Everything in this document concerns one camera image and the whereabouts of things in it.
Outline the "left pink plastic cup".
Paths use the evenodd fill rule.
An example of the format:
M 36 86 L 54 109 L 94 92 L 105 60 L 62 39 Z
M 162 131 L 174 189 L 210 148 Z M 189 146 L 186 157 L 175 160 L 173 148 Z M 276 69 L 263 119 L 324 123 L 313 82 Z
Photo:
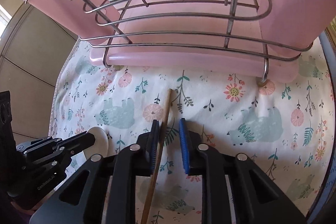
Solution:
M 79 39 L 99 45 L 121 33 L 117 26 L 120 13 L 114 6 L 93 9 L 106 4 L 106 0 L 24 0 L 51 19 L 69 29 Z

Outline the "pink plastic cup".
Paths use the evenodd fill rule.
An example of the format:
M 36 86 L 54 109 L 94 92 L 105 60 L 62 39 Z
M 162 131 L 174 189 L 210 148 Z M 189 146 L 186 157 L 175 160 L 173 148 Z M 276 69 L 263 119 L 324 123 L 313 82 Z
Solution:
M 272 10 L 259 24 L 264 40 L 281 44 L 270 47 L 293 57 L 296 49 L 311 45 L 335 17 L 335 0 L 272 0 Z
M 117 26 L 120 13 L 114 6 L 93 9 L 106 4 L 106 0 L 24 0 L 51 19 L 69 29 L 79 39 L 99 45 L 121 33 Z

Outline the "white plastic spoon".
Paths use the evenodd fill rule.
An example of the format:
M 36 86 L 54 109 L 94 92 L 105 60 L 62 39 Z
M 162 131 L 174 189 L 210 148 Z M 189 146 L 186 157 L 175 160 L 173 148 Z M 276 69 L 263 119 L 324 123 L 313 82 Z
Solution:
M 92 127 L 88 130 L 95 138 L 92 146 L 84 150 L 84 156 L 88 160 L 94 154 L 100 154 L 102 157 L 107 157 L 109 142 L 106 132 L 100 127 Z

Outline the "right pink plastic cup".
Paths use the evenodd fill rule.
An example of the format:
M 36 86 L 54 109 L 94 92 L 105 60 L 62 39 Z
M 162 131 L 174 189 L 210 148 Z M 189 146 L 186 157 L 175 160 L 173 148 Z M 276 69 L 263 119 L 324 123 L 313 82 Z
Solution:
M 270 47 L 293 57 L 296 49 L 311 45 L 335 17 L 335 0 L 272 0 L 272 10 L 259 24 L 264 40 L 281 44 Z

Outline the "wooden chopstick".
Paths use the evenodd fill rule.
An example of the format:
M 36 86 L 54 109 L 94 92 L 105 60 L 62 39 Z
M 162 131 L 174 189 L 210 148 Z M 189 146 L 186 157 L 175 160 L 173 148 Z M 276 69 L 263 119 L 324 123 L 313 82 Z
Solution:
M 153 175 L 151 176 L 151 179 L 150 179 L 150 183 L 149 183 L 149 187 L 148 187 L 148 191 L 146 195 L 146 200 L 143 206 L 141 224 L 147 224 L 147 220 L 148 220 L 150 208 L 151 208 L 151 203 L 152 203 L 154 192 L 155 192 L 155 185 L 156 185 L 157 177 L 159 173 L 159 166 L 160 166 L 161 159 L 162 159 L 163 145 L 164 145 L 165 134 L 166 134 L 166 129 L 167 129 L 167 122 L 169 119 L 170 97 L 171 97 L 172 92 L 173 92 L 172 89 L 168 89 L 167 97 L 166 97 L 165 103 L 163 104 L 163 117 L 162 117 L 160 131 L 159 131 L 155 167 L 154 167 Z

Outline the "pink plastic drip tray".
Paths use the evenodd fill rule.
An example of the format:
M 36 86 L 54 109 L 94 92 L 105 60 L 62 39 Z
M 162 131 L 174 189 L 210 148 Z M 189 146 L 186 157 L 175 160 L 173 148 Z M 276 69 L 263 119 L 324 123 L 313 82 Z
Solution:
M 264 40 L 260 20 L 272 0 L 106 0 L 120 13 L 120 34 L 94 45 L 95 63 L 236 72 L 261 82 L 290 82 L 304 51 L 286 57 Z

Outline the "floral bear print cloth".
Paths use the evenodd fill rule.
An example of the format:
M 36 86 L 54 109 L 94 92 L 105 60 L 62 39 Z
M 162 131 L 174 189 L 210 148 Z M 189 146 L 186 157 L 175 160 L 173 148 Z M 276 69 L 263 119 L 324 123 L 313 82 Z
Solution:
M 247 154 L 304 215 L 335 190 L 335 103 L 319 39 L 290 83 L 258 87 L 237 73 L 182 68 L 96 67 L 77 42 L 56 83 L 49 134 L 66 139 L 100 127 L 114 155 L 150 130 L 170 100 L 149 223 L 200 223 L 202 179 L 184 173 L 178 124 L 185 118 L 208 146 Z

